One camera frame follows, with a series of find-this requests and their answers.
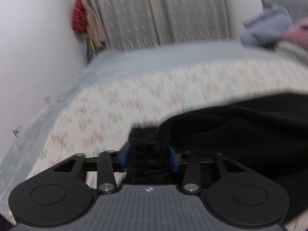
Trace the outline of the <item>black pants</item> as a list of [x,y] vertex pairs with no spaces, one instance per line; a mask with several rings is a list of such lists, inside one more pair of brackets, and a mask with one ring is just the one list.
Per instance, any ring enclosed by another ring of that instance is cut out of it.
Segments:
[[228,223],[260,227],[307,210],[305,94],[194,110],[136,128],[129,140],[133,184],[196,184],[211,212]]

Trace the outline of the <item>floral white cloth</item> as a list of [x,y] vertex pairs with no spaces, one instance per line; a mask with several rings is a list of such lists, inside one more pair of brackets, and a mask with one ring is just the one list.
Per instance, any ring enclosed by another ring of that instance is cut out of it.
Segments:
[[307,68],[230,59],[85,88],[8,205],[12,230],[306,230]]

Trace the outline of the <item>light blue bed sheet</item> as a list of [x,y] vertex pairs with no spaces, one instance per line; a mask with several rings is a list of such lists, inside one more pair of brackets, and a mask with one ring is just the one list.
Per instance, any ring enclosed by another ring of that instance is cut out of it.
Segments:
[[17,184],[75,153],[118,150],[134,123],[282,91],[307,92],[307,65],[238,42],[103,52],[15,140],[1,163],[1,214]]

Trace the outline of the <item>pink hanging garment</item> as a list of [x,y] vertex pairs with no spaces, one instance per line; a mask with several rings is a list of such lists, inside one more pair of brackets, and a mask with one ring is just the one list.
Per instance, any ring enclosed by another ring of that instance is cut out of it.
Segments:
[[88,4],[85,5],[85,9],[88,22],[88,35],[90,39],[93,40],[95,47],[98,49],[102,49],[104,47],[104,44],[106,43],[106,35],[104,28],[99,21],[97,15]]

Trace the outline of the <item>grey patterned curtain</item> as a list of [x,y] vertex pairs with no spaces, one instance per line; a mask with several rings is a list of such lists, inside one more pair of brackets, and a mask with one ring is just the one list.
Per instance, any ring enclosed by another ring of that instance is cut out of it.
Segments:
[[229,39],[227,0],[86,0],[119,51]]

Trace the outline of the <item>red hanging bag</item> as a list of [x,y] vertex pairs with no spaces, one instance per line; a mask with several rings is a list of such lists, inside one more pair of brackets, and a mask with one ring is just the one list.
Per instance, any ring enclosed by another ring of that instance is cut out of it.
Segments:
[[76,33],[86,33],[87,26],[86,9],[81,0],[75,0],[72,13],[72,28]]

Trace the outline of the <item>blue grey blanket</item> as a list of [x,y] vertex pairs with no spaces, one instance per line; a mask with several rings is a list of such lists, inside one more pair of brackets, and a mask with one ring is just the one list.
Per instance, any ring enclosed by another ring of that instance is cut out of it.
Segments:
[[240,35],[240,41],[244,46],[268,47],[282,39],[293,21],[285,7],[275,5],[242,24],[245,30]]

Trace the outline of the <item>grey headboard cushion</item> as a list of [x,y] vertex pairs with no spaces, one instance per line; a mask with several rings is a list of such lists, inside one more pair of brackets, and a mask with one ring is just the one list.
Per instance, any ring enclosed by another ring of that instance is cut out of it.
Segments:
[[261,2],[263,9],[273,6],[284,7],[294,23],[307,18],[308,0],[261,0]]

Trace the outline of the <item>yellow stick by wall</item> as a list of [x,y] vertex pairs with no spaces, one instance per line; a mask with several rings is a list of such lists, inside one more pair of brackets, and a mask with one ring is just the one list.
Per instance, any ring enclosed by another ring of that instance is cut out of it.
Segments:
[[[82,5],[86,6],[86,1],[81,0]],[[93,40],[88,36],[88,60],[90,60],[93,56],[97,56],[95,45]]]

